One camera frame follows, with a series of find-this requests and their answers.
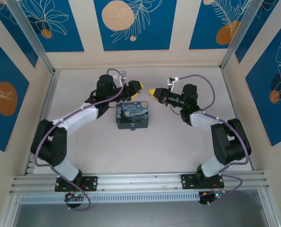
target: small box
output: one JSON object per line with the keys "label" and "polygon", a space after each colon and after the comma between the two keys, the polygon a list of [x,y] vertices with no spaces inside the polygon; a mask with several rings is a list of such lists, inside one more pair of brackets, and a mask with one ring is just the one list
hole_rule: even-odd
{"label": "small box", "polygon": [[146,102],[118,103],[116,105],[116,123],[118,129],[147,128],[149,122]]}

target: perforated metal strip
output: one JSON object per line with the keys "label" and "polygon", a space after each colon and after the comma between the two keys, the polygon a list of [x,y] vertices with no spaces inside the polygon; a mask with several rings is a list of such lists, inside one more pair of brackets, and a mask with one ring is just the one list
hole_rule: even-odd
{"label": "perforated metal strip", "polygon": [[[20,204],[64,204],[64,194],[59,195],[23,195]],[[165,193],[103,193],[89,194],[92,203],[118,202],[173,202],[199,201],[198,192],[165,192]],[[87,203],[87,199],[79,198],[70,203]]]}

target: black mounting bracket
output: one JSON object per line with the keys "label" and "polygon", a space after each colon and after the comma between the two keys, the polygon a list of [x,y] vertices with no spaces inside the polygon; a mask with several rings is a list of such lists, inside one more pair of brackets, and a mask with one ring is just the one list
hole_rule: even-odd
{"label": "black mounting bracket", "polygon": [[[85,192],[96,192],[97,191],[97,176],[82,176],[78,186]],[[55,192],[78,192],[78,190],[65,181],[63,178],[58,177],[55,183]]]}
{"label": "black mounting bracket", "polygon": [[214,184],[217,184],[220,188],[225,187],[223,179],[219,175],[205,177],[202,181],[199,181],[196,174],[183,174],[181,180],[183,189],[212,189]]}

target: starry night box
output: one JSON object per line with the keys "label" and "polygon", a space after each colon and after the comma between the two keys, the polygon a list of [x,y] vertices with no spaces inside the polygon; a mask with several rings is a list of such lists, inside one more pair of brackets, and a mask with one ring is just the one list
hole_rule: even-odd
{"label": "starry night box", "polygon": [[146,102],[118,103],[116,105],[116,123],[118,129],[147,128],[149,122]]}

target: white tabletop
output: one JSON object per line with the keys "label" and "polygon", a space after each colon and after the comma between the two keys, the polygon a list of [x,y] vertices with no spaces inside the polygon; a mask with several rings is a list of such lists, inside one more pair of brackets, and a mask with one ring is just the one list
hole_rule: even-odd
{"label": "white tabletop", "polygon": [[[213,155],[211,133],[184,123],[169,106],[148,97],[148,90],[167,87],[167,77],[201,74],[212,83],[216,93],[214,105],[206,112],[224,120],[232,119],[234,111],[219,68],[133,67],[118,70],[127,71],[127,81],[139,80],[145,85],[135,101],[148,103],[149,126],[135,131],[119,130],[115,109],[109,109],[68,138],[67,157],[76,167],[84,173],[106,174],[193,172],[210,159]],[[98,77],[105,72],[106,69],[62,70],[48,119],[61,118],[81,106],[96,89]],[[187,83],[197,86],[201,108],[211,103],[211,88],[201,78],[179,81],[173,92],[181,94]],[[251,170],[251,166],[233,166],[229,170]],[[35,167],[34,173],[50,173],[50,170]]]}

